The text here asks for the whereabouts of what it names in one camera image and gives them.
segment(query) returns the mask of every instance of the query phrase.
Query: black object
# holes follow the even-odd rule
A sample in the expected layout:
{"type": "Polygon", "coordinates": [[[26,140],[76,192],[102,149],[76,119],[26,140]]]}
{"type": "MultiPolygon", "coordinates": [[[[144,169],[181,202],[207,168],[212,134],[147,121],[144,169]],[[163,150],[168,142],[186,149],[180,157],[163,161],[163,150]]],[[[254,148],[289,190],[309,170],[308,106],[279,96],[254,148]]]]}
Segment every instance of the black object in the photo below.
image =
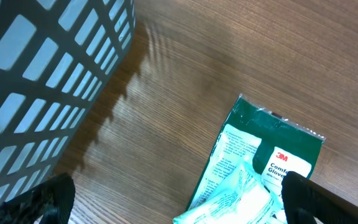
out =
{"type": "Polygon", "coordinates": [[[302,177],[288,172],[282,182],[288,224],[358,223],[358,207],[302,177]]]}
{"type": "Polygon", "coordinates": [[[67,224],[75,186],[68,174],[56,176],[0,206],[0,224],[67,224]]]}

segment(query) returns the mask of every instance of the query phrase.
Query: wood grain surface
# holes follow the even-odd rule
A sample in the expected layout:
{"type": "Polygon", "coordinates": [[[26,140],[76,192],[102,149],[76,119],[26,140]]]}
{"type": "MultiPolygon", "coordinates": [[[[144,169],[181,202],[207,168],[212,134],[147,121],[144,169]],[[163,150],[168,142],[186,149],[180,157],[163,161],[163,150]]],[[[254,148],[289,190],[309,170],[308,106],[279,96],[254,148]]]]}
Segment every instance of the wood grain surface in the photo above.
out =
{"type": "Polygon", "coordinates": [[[171,223],[240,93],[327,137],[312,180],[358,206],[358,0],[138,0],[130,52],[55,168],[72,223],[171,223]]]}

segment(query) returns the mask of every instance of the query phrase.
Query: green packaging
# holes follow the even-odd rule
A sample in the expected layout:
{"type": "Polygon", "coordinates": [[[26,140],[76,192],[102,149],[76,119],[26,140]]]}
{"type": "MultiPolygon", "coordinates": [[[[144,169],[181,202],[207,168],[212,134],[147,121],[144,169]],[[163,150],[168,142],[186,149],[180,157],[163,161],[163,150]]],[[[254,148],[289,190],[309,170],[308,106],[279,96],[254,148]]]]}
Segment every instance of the green packaging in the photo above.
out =
{"type": "Polygon", "coordinates": [[[240,161],[281,199],[288,171],[310,178],[325,137],[249,103],[242,95],[223,123],[187,210],[201,205],[240,161]]]}

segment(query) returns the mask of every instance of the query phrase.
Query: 3m logo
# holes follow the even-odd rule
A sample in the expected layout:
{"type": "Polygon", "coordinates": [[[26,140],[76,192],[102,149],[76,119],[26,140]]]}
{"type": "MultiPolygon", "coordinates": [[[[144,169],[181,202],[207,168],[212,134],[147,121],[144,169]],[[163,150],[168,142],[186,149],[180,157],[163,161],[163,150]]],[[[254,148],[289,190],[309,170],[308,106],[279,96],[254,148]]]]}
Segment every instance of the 3m logo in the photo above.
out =
{"type": "Polygon", "coordinates": [[[284,154],[282,154],[281,152],[278,152],[276,155],[277,158],[281,159],[282,161],[287,161],[288,156],[284,156],[284,154]]]}

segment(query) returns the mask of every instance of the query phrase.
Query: plastic packaging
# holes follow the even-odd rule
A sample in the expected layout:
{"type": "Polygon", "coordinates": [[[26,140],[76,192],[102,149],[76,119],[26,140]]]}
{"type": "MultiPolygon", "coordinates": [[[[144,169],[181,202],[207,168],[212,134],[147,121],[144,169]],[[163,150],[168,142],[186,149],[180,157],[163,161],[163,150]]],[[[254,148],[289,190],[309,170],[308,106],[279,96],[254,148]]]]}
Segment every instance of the plastic packaging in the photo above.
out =
{"type": "MultiPolygon", "coordinates": [[[[281,181],[290,170],[310,178],[325,137],[239,96],[227,116],[188,204],[206,201],[239,163],[252,164],[263,184],[281,201],[281,181]]],[[[282,210],[276,215],[285,223],[282,210]]]]}
{"type": "Polygon", "coordinates": [[[174,224],[266,223],[281,206],[260,175],[241,161],[199,207],[173,219],[174,224]]]}

